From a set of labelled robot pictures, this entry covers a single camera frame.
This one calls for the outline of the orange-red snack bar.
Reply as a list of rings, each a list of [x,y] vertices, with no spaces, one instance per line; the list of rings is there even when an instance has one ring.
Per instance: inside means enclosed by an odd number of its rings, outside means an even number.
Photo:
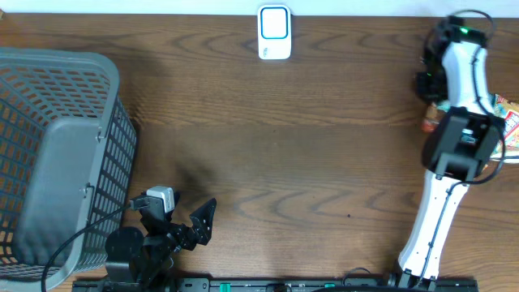
[[[425,133],[432,133],[439,125],[441,119],[448,112],[449,108],[431,103],[425,112],[422,120],[421,129]]]

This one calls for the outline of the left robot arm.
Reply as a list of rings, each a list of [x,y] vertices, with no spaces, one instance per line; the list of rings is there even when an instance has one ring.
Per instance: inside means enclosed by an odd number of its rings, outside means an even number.
[[[140,222],[148,232],[134,226],[112,232],[105,243],[107,291],[175,291],[176,285],[166,272],[172,255],[207,245],[212,237],[212,222],[217,200],[211,198],[191,215],[191,226],[175,224],[173,212],[164,199],[143,193],[130,201],[139,211]]]

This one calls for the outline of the yellow snack bag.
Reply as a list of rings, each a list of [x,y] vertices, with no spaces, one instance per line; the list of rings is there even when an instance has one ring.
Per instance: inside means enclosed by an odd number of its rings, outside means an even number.
[[[505,159],[506,164],[518,163],[518,103],[510,101],[499,94],[490,95],[494,114],[504,120]]]

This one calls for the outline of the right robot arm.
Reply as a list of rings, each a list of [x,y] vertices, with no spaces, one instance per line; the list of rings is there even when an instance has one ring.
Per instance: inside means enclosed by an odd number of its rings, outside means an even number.
[[[423,43],[425,71],[415,76],[428,105],[446,101],[447,113],[422,150],[425,183],[410,238],[397,259],[398,288],[433,291],[440,257],[459,203],[472,185],[492,180],[480,174],[496,146],[504,145],[505,121],[495,115],[487,90],[487,45],[493,32],[469,28],[460,11],[445,16]]]

